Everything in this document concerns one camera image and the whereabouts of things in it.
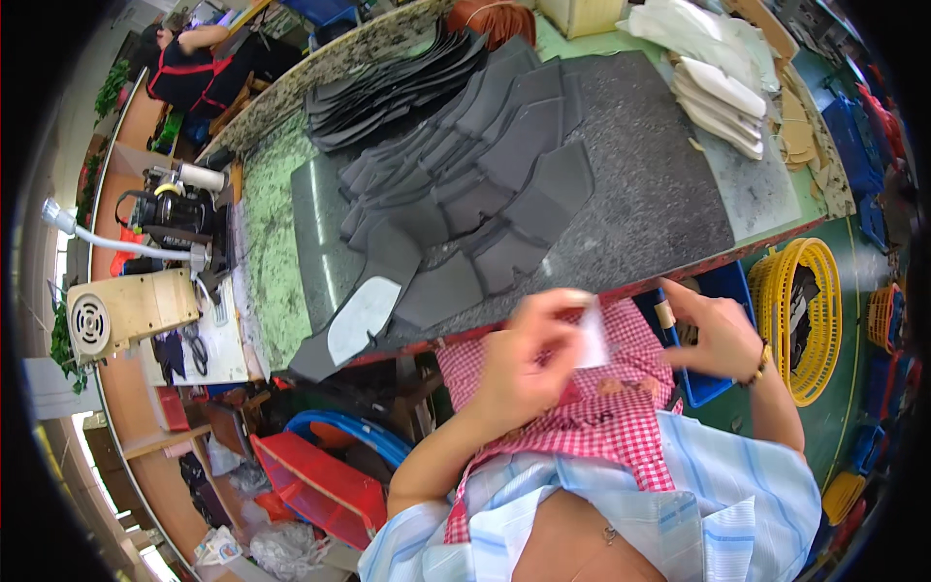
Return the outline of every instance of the orange plastic basket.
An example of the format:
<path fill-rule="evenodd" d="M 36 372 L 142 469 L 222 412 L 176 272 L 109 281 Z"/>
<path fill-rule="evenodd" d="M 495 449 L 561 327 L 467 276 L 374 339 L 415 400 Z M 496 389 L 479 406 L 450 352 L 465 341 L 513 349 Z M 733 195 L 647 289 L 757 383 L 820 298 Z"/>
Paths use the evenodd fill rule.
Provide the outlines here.
<path fill-rule="evenodd" d="M 892 324 L 892 305 L 896 293 L 901 290 L 893 283 L 878 291 L 870 293 L 867 303 L 867 337 L 870 341 L 893 354 L 896 347 L 889 341 L 889 326 Z"/>

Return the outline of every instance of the yellow floor line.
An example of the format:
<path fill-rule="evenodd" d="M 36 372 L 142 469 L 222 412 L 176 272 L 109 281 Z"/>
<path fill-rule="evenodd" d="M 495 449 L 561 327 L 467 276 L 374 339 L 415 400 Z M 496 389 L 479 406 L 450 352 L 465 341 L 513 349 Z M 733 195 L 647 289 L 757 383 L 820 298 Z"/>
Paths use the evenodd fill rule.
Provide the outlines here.
<path fill-rule="evenodd" d="M 854 244 L 854 230 L 850 226 L 850 217 L 846 217 L 845 220 L 847 221 L 847 235 L 850 237 L 850 252 L 854 260 L 854 290 L 857 292 L 857 346 L 854 348 L 854 375 L 850 380 L 850 396 L 847 397 L 847 414 L 843 416 L 841 437 L 837 439 L 837 450 L 834 451 L 834 460 L 830 462 L 828 476 L 825 477 L 824 484 L 821 485 L 822 495 L 824 494 L 825 490 L 828 489 L 828 485 L 830 484 L 830 475 L 834 472 L 834 466 L 837 465 L 837 457 L 841 454 L 843 435 L 847 432 L 847 421 L 850 420 L 850 408 L 854 403 L 854 388 L 857 386 L 857 365 L 860 360 L 860 274 L 857 271 L 857 246 Z"/>

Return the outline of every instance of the black handle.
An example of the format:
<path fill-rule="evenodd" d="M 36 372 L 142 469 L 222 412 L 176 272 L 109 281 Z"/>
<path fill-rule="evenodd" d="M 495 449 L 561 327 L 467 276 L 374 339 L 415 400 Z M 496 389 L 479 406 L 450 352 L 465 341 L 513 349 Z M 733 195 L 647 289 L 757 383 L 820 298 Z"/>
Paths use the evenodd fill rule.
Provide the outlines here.
<path fill-rule="evenodd" d="M 158 201 L 158 196 L 152 194 L 151 192 L 146 192 L 145 190 L 127 190 L 123 194 L 119 195 L 119 198 L 116 199 L 116 206 L 114 208 L 114 218 L 116 218 L 117 224 L 129 230 L 129 225 L 119 217 L 119 205 L 123 200 L 126 199 L 127 196 L 132 196 L 134 198 L 145 198 L 146 200 L 152 200 L 153 202 Z"/>

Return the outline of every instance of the beaded bracelet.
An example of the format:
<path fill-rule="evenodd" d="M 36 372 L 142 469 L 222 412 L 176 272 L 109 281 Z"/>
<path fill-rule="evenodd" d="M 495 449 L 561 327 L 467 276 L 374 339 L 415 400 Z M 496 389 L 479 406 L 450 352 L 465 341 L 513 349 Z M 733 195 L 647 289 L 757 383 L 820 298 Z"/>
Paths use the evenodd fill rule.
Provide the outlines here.
<path fill-rule="evenodd" d="M 762 372 L 766 369 L 766 364 L 773 360 L 773 348 L 769 345 L 769 342 L 766 341 L 766 338 L 762 339 L 762 354 L 760 355 L 760 367 L 757 368 L 757 371 L 753 373 L 753 377 L 750 378 L 747 382 L 744 382 L 744 386 L 747 388 L 752 388 L 756 385 L 757 380 L 762 378 Z"/>

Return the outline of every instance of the seated worker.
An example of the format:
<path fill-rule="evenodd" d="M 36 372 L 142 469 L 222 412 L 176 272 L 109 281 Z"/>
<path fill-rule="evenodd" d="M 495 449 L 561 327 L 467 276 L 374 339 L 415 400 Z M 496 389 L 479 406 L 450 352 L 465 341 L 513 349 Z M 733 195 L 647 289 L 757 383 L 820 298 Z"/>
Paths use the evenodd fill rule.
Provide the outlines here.
<path fill-rule="evenodd" d="M 149 96 L 203 119 L 219 116 L 249 77 L 275 81 L 301 59 L 301 50 L 253 34 L 236 54 L 216 61 L 208 47 L 229 36 L 224 26 L 198 26 L 175 35 L 161 24 L 142 31 L 137 60 L 149 67 Z"/>
<path fill-rule="evenodd" d="M 664 352 L 625 299 L 602 309 L 609 363 L 576 369 L 566 314 L 597 299 L 558 289 L 440 349 L 456 415 L 391 480 L 362 582 L 793 579 L 821 499 L 791 395 L 738 303 L 662 286 L 696 346 Z M 684 366 L 749 386 L 756 440 L 666 412 Z"/>

